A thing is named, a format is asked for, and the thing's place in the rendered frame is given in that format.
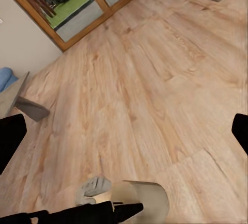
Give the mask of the pillar candle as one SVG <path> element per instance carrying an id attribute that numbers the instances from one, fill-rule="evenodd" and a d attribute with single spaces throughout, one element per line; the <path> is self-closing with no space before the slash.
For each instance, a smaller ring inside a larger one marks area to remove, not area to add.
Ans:
<path id="1" fill-rule="evenodd" d="M 117 205 L 143 204 L 143 210 L 119 224 L 162 224 L 170 210 L 167 192 L 154 182 L 124 180 L 117 183 L 110 201 L 113 210 Z"/>

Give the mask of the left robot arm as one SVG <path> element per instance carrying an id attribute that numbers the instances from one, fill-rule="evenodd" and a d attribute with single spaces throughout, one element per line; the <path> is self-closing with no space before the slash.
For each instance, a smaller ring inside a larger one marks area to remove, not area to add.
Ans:
<path id="1" fill-rule="evenodd" d="M 47 210 L 17 213 L 0 217 L 0 224 L 32 224 L 33 217 L 38 217 L 38 224 L 119 224 L 144 209 L 142 203 L 117 205 L 114 210 L 111 201 L 97 204 L 93 197 L 111 187 L 111 180 L 95 176 L 79 185 L 75 208 L 52 214 Z"/>

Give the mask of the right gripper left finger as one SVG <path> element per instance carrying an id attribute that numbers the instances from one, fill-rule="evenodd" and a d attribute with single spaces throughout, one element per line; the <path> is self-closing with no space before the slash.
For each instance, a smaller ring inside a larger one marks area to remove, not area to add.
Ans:
<path id="1" fill-rule="evenodd" d="M 0 175 L 27 133 L 23 114 L 0 119 Z"/>

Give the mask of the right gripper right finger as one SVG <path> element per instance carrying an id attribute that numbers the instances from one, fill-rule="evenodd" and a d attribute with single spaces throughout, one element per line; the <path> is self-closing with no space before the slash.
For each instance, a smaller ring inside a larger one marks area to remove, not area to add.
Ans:
<path id="1" fill-rule="evenodd" d="M 231 131 L 248 155 L 248 116 L 236 114 Z"/>

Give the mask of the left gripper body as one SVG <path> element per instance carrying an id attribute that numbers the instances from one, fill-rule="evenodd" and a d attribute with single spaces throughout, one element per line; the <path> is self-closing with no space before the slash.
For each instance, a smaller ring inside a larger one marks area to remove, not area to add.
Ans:
<path id="1" fill-rule="evenodd" d="M 65 209 L 69 224 L 115 224 L 111 201 Z"/>

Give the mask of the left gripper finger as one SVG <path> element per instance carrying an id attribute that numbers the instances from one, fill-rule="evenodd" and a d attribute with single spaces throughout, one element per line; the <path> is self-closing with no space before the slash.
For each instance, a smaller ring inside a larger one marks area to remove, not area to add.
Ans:
<path id="1" fill-rule="evenodd" d="M 114 220 L 115 224 L 119 224 L 132 217 L 133 215 L 139 213 L 143 210 L 143 204 L 129 204 L 129 205 L 117 205 L 114 206 Z"/>

